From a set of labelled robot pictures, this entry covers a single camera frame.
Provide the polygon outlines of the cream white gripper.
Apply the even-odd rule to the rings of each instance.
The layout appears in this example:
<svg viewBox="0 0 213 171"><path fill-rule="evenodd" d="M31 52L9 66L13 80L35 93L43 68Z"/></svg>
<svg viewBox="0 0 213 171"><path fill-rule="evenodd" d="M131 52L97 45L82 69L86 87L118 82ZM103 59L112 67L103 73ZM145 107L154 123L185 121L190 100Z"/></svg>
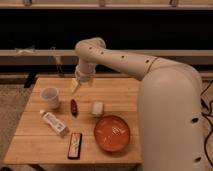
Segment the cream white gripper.
<svg viewBox="0 0 213 171"><path fill-rule="evenodd" d="M90 70L89 72L83 71L79 66L75 69L75 77L71 80L70 91L74 94L83 83L91 83L93 81L95 75L94 70Z"/></svg>

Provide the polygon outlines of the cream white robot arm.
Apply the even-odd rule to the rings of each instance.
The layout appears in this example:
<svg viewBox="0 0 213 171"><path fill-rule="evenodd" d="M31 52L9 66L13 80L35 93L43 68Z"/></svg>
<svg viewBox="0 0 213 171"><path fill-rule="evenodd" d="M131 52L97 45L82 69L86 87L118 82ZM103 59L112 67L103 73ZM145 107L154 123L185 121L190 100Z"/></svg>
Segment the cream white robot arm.
<svg viewBox="0 0 213 171"><path fill-rule="evenodd" d="M202 79L196 69L161 57L109 50L101 38L79 41L75 53L80 82L91 80L98 64L140 81L142 171L205 171Z"/></svg>

